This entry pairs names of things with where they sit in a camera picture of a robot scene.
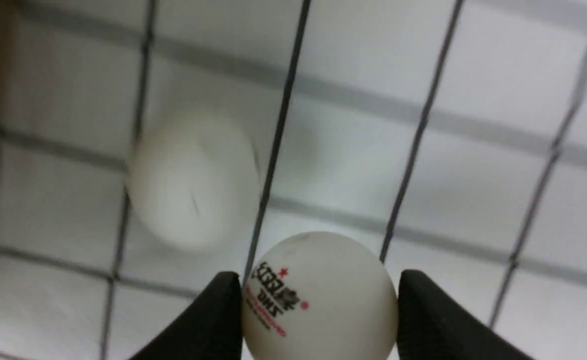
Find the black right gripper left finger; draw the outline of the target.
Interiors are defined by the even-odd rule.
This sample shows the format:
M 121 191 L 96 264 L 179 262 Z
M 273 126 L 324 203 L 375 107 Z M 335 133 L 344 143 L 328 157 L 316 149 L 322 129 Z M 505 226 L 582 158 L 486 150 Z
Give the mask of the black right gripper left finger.
M 133 360 L 239 360 L 243 354 L 239 274 L 218 272 Z

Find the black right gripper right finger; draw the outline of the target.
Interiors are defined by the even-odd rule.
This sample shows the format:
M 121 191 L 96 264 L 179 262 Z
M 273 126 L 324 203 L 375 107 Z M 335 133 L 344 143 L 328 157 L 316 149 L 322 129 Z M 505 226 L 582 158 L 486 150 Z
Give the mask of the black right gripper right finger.
M 529 360 L 480 322 L 423 271 L 405 269 L 398 286 L 401 360 Z

